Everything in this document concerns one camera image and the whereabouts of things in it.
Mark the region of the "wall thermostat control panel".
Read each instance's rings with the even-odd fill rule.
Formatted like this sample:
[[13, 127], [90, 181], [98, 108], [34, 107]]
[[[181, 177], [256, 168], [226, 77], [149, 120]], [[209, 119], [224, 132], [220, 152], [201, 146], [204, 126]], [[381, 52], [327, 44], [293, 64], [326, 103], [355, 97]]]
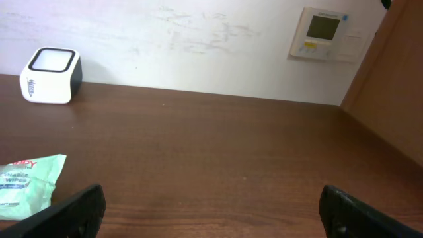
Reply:
[[312, 60], [354, 63], [366, 41], [366, 32], [353, 27], [350, 14], [305, 7], [289, 54]]

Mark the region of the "mint green wipes pack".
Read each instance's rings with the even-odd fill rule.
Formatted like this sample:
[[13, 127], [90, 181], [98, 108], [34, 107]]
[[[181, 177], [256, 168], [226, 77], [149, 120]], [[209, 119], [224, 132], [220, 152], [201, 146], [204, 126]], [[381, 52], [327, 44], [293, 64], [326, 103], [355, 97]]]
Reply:
[[1, 166], [1, 220], [21, 221], [51, 205], [67, 156], [25, 159]]

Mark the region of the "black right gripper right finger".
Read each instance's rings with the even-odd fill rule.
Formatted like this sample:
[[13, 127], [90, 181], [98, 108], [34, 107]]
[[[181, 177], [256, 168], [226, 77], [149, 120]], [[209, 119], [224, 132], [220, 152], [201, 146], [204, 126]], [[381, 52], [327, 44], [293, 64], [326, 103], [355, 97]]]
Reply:
[[422, 238], [422, 233], [332, 186], [324, 186], [319, 215], [327, 238]]

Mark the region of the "white barcode scanner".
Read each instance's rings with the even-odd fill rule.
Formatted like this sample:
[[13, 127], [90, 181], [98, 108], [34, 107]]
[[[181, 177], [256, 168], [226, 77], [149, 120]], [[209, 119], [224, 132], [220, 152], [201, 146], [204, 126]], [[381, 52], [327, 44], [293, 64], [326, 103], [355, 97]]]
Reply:
[[37, 49], [19, 76], [22, 96], [40, 104], [69, 103], [82, 80], [80, 53], [54, 47]]

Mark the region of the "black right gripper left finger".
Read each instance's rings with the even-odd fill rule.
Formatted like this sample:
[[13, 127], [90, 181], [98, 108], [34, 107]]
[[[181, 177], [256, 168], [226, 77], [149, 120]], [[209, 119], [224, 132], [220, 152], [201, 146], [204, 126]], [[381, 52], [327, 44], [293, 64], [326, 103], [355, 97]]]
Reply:
[[101, 185], [94, 184], [1, 231], [1, 238], [95, 238], [106, 210]]

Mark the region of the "wooden side panel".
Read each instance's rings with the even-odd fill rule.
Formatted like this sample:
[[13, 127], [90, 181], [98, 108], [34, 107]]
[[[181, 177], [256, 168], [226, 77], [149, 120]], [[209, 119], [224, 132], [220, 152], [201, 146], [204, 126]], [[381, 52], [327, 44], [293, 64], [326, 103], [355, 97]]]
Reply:
[[422, 0], [393, 1], [341, 107], [422, 163]]

